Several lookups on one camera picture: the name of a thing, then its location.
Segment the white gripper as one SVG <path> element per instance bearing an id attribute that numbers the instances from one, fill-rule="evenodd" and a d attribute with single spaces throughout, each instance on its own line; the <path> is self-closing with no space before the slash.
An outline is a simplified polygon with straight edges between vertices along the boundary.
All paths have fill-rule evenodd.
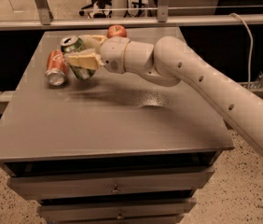
<path id="1" fill-rule="evenodd" d="M 97 70 L 104 68 L 112 73 L 124 74 L 124 55 L 130 43 L 127 37 L 114 36 L 108 38 L 105 35 L 80 35 L 85 47 L 80 52 L 66 53 L 65 60 L 72 66 Z"/>

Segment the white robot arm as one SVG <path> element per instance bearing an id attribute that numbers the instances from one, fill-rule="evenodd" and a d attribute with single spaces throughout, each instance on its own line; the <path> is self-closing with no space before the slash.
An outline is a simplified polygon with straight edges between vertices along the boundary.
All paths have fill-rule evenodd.
<path id="1" fill-rule="evenodd" d="M 186 82 L 263 158 L 263 99 L 217 71 L 183 40 L 164 36 L 150 44 L 120 36 L 69 35 L 60 46 L 65 60 L 84 73 L 104 67 L 164 87 Z"/>

